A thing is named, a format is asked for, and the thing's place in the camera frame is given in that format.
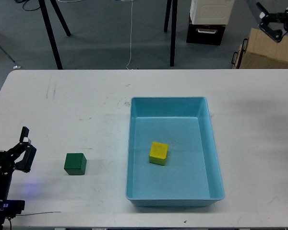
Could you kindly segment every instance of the green cube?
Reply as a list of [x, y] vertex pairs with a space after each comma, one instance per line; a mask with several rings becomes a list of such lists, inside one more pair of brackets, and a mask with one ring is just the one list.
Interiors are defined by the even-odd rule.
[[69, 175], [84, 175], [86, 158], [83, 153], [67, 153], [64, 169]]

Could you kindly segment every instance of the white cable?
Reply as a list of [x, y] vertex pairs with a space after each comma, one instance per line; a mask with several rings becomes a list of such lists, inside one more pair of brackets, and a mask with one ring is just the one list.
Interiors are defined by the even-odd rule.
[[132, 9], [133, 9], [133, 1], [134, 0], [121, 0], [121, 1], [125, 1], [125, 2], [130, 2], [131, 1], [131, 27], [130, 27], [130, 59], [128, 64], [126, 65], [126, 69], [129, 69], [128, 66], [131, 62], [131, 41], [132, 41]]

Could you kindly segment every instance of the yellow cube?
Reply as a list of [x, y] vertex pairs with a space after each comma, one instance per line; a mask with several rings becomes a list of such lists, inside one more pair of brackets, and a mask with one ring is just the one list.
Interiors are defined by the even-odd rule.
[[149, 152], [149, 162], [154, 164], [165, 165], [167, 154], [168, 154], [167, 144], [153, 142]]

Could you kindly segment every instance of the cable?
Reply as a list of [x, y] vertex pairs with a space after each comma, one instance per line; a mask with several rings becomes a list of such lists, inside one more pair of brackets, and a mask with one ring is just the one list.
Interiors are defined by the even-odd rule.
[[131, 51], [132, 51], [132, 46], [131, 46], [131, 43], [132, 43], [132, 9], [133, 9], [133, 1], [134, 1], [134, 0], [121, 0], [121, 1], [131, 2], [130, 58], [129, 58], [128, 64], [126, 65], [126, 69], [129, 69], [128, 66], [130, 65], [131, 57], [132, 57], [132, 52], [131, 52]]
[[33, 9], [33, 10], [26, 10], [24, 8], [24, 6], [29, 2], [29, 0], [14, 0], [16, 3], [23, 3], [23, 9], [25, 11], [37, 11], [40, 7], [37, 7], [36, 9]]
[[12, 230], [12, 222], [11, 222], [11, 218], [10, 218], [10, 217], [7, 217], [6, 219], [9, 220], [9, 222], [10, 222], [10, 230]]
[[17, 216], [31, 216], [31, 215], [46, 214], [46, 213], [56, 213], [56, 212], [38, 212], [38, 213], [31, 213], [31, 214], [20, 214]]
[[71, 2], [78, 2], [78, 1], [84, 1], [84, 0], [74, 0], [74, 1], [61, 1], [61, 0], [58, 0], [59, 2], [64, 2], [64, 3], [71, 3]]

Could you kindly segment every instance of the gray floor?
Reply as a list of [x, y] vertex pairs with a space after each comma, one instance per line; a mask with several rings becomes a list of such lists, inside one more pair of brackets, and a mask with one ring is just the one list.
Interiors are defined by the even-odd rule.
[[[283, 12], [288, 0], [262, 0], [271, 12]], [[130, 58], [130, 2], [85, 0], [58, 5], [72, 33], [67, 37], [46, 1], [64, 69], [126, 69]], [[186, 43], [191, 0], [178, 1], [175, 67], [169, 66], [170, 29], [163, 32], [166, 0], [135, 0], [132, 16], [133, 69], [231, 69], [237, 51], [257, 22], [245, 0], [236, 0], [221, 46]], [[38, 6], [30, 0], [27, 9]], [[56, 69], [41, 11], [24, 11], [13, 0], [0, 0], [0, 89], [13, 71]]]

